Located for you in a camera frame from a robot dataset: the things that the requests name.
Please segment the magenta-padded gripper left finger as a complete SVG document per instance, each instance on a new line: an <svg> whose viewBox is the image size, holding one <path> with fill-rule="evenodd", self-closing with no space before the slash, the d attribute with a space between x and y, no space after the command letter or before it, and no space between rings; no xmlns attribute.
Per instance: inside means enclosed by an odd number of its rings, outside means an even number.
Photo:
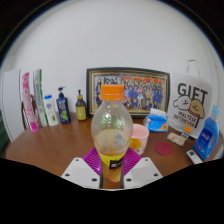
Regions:
<svg viewBox="0 0 224 224"><path fill-rule="evenodd" d="M101 189L102 169L97 150L93 148L82 158L75 157L61 177L84 188Z"/></svg>

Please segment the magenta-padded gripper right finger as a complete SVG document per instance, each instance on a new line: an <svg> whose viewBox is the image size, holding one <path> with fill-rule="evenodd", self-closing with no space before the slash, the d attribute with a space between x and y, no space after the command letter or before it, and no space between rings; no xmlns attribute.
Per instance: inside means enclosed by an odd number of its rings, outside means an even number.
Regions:
<svg viewBox="0 0 224 224"><path fill-rule="evenodd" d="M131 148L127 150L122 160L122 189L143 187L161 178L161 173L149 157L142 158Z"/></svg>

